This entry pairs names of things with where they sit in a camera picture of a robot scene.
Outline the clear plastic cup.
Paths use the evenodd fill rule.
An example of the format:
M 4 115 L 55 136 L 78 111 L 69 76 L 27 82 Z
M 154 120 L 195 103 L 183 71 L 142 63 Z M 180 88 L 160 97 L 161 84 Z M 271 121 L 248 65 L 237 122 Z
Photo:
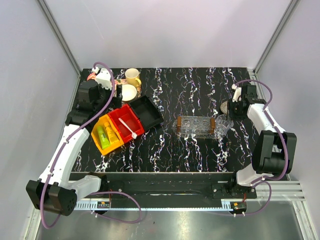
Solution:
M 221 114 L 215 119 L 214 134 L 218 138 L 223 138 L 233 126 L 234 122 L 229 120 L 227 115 Z

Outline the yellow toothpaste tube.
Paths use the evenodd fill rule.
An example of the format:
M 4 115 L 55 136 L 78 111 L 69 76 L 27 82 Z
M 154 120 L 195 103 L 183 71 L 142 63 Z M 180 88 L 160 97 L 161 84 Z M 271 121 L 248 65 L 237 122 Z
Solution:
M 108 140 L 110 142 L 111 145 L 117 143 L 119 141 L 116 133 L 113 131 L 110 123 L 107 121 L 104 123 L 104 127 L 106 129 L 106 133 L 107 133 L 107 136 L 108 136 Z

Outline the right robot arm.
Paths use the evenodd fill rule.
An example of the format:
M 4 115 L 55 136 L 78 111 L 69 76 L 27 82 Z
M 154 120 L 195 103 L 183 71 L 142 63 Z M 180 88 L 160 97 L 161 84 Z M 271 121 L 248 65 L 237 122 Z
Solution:
M 265 180 L 278 181 L 293 167 L 297 136 L 282 128 L 269 110 L 270 101 L 258 97 L 257 86 L 238 83 L 232 85 L 232 99 L 227 102 L 227 119 L 251 120 L 259 133 L 251 164 L 235 174 L 235 181 L 227 186 L 228 194 L 239 198 L 245 187 L 255 187 Z

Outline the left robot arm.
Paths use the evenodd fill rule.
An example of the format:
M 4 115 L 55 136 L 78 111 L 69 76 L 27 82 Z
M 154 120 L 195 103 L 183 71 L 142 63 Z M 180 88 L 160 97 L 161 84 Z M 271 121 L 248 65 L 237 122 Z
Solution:
M 108 193 L 107 178 L 99 173 L 89 173 L 69 183 L 73 165 L 99 117 L 112 101 L 121 106 L 122 96 L 114 95 L 116 84 L 112 71 L 97 66 L 92 71 L 95 79 L 80 83 L 77 106 L 66 117 L 61 140 L 48 166 L 37 180 L 29 180 L 26 185 L 32 204 L 41 213 L 69 216 L 84 197 L 93 193 L 102 198 Z

